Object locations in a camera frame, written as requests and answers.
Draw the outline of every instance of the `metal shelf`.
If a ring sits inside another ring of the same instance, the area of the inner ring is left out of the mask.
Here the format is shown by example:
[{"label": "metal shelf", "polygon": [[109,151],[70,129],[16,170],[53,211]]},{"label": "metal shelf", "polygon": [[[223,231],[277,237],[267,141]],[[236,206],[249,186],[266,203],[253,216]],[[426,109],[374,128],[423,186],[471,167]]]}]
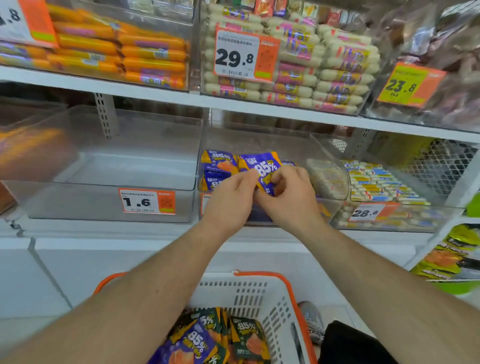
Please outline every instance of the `metal shelf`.
[{"label": "metal shelf", "polygon": [[249,113],[257,115],[480,143],[480,133],[463,132],[459,130],[414,125],[396,121],[369,119],[357,116],[331,114],[307,109],[288,108],[271,104],[199,95],[198,93],[171,91],[87,77],[70,76],[60,73],[27,70],[17,67],[0,66],[0,80],[67,88],[107,95],[134,97],[145,100],[197,106],[201,108],[222,109],[236,112],[248,111]]}]

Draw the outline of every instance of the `orange sausage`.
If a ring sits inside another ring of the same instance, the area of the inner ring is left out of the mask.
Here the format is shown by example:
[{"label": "orange sausage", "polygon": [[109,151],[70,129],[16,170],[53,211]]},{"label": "orange sausage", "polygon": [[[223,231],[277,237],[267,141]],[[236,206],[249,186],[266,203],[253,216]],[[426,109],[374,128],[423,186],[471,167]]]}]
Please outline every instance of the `orange sausage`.
[{"label": "orange sausage", "polygon": [[17,67],[27,67],[37,70],[47,70],[52,71],[53,67],[47,60],[42,60],[40,58],[26,58],[21,56],[14,56],[11,54],[2,54],[0,53],[0,64],[7,66],[17,66]]},{"label": "orange sausage", "polygon": [[143,58],[146,60],[169,60],[184,62],[187,54],[182,50],[140,48],[125,46],[121,49],[125,57]]},{"label": "orange sausage", "polygon": [[120,34],[119,42],[124,46],[185,50],[185,41],[180,38]]},{"label": "orange sausage", "polygon": [[53,23],[57,33],[90,38],[115,39],[115,31],[108,25]]},{"label": "orange sausage", "polygon": [[60,48],[84,50],[87,52],[118,56],[117,46],[107,40],[85,38],[82,36],[71,36],[68,34],[57,34]]},{"label": "orange sausage", "polygon": [[172,71],[176,73],[185,72],[185,64],[181,62],[172,61],[153,61],[143,60],[140,58],[125,58],[123,64],[128,71],[135,71],[141,69],[153,69],[161,71]]},{"label": "orange sausage", "polygon": [[23,44],[15,44],[10,42],[0,42],[0,52],[17,56],[28,56],[30,58],[41,58],[44,60],[47,59],[47,51],[45,48],[25,46]]},{"label": "orange sausage", "polygon": [[54,22],[83,23],[85,21],[81,12],[64,8],[63,6],[47,4],[48,13]]},{"label": "orange sausage", "polygon": [[169,76],[153,76],[145,75],[137,72],[126,72],[125,80],[135,82],[136,84],[146,84],[151,86],[174,88],[176,90],[185,89],[185,81],[183,78]]},{"label": "orange sausage", "polygon": [[68,56],[59,56],[57,54],[50,54],[48,56],[48,61],[52,66],[55,66],[59,69],[64,69],[65,67],[81,67],[87,68],[90,70],[97,70],[107,73],[118,73],[120,69],[114,63],[110,62],[101,62],[94,60],[86,60],[84,58],[78,57],[68,57]]},{"label": "orange sausage", "polygon": [[122,57],[120,56],[105,56],[99,53],[89,53],[89,52],[82,52],[81,50],[63,49],[63,48],[54,49],[53,51],[55,52],[55,54],[58,54],[60,56],[69,56],[69,57],[84,58],[86,60],[110,62],[110,63],[116,64],[117,66],[121,66],[122,64]]}]

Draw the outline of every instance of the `orange basket handle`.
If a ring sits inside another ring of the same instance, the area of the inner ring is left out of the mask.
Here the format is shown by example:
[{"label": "orange basket handle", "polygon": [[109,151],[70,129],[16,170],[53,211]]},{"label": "orange basket handle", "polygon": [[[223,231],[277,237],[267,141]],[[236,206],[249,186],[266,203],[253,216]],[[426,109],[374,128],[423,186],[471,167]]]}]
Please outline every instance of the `orange basket handle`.
[{"label": "orange basket handle", "polygon": [[95,288],[95,291],[93,294],[100,293],[100,291],[105,287],[109,282],[113,281],[115,278],[119,278],[127,274],[127,272],[122,272],[122,273],[115,273],[112,274],[111,276],[106,277],[103,281],[101,281],[98,286]]}]

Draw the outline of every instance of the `white plastic basket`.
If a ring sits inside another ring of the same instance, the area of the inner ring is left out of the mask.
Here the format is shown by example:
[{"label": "white plastic basket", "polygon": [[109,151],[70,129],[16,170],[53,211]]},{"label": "white plastic basket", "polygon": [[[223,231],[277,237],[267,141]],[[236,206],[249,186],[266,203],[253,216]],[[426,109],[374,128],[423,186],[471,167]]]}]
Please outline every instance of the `white plastic basket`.
[{"label": "white plastic basket", "polygon": [[[104,279],[95,293],[122,273]],[[305,320],[290,282],[279,273],[205,273],[189,307],[223,307],[262,324],[272,364],[316,364]]]}]

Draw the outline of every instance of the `person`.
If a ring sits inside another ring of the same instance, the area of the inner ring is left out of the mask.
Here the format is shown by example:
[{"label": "person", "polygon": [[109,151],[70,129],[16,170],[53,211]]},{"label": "person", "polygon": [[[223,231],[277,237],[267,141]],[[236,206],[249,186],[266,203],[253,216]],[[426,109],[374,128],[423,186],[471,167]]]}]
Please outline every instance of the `person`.
[{"label": "person", "polygon": [[479,362],[479,311],[330,227],[305,169],[279,168],[272,177],[277,197],[256,190],[257,179],[250,170],[224,180],[189,231],[0,363],[145,364],[216,251],[245,224],[254,199],[307,247],[397,362]]}]

